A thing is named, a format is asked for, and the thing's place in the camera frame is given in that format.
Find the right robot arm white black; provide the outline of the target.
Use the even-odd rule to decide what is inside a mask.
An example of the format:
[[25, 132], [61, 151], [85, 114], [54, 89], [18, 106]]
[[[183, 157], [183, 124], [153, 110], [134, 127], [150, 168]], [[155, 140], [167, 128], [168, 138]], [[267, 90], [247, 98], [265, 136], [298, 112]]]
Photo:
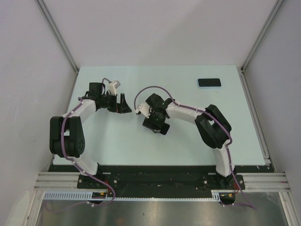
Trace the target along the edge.
[[143, 114], [143, 126], [154, 133], [166, 135], [170, 125], [166, 119], [179, 119], [196, 125], [203, 142], [213, 150], [217, 177], [217, 184], [222, 189], [228, 189], [234, 183], [231, 175], [235, 166], [229, 157], [227, 146], [231, 144], [231, 125], [215, 105], [205, 109], [181, 105], [168, 98], [163, 100], [153, 93], [145, 103], [136, 107], [137, 114]]

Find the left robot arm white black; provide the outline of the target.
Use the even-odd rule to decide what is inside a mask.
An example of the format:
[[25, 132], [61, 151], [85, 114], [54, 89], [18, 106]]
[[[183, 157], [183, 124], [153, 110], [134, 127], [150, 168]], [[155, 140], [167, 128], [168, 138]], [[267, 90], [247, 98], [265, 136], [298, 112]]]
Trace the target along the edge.
[[85, 137], [83, 123], [99, 109], [107, 109], [112, 113], [130, 113], [132, 110], [120, 94], [117, 101], [119, 81], [89, 83], [89, 90], [79, 97], [79, 103], [68, 113], [50, 119], [49, 149], [52, 154], [65, 158], [72, 163], [81, 174], [89, 175], [87, 182], [93, 188], [103, 185], [104, 177], [97, 172], [98, 163], [91, 157], [84, 157]]

